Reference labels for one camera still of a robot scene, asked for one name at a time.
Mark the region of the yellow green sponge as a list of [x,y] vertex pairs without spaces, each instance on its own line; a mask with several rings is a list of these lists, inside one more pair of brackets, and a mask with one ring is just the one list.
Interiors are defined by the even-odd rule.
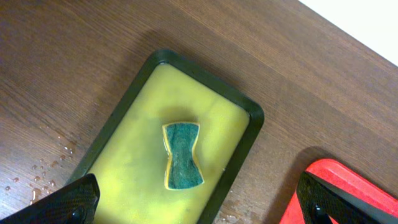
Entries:
[[162,126],[168,160],[165,170],[165,188],[186,190],[205,182],[198,165],[195,149],[200,125],[193,122],[174,122]]

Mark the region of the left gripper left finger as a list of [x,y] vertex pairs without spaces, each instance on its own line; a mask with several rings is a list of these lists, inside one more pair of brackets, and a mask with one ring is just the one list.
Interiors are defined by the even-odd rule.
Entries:
[[100,189],[93,174],[64,186],[36,203],[1,220],[1,224],[93,223]]

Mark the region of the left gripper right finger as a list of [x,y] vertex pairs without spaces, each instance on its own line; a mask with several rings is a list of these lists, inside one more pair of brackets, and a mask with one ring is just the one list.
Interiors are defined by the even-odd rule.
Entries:
[[297,197],[305,223],[382,223],[378,208],[309,172],[300,175]]

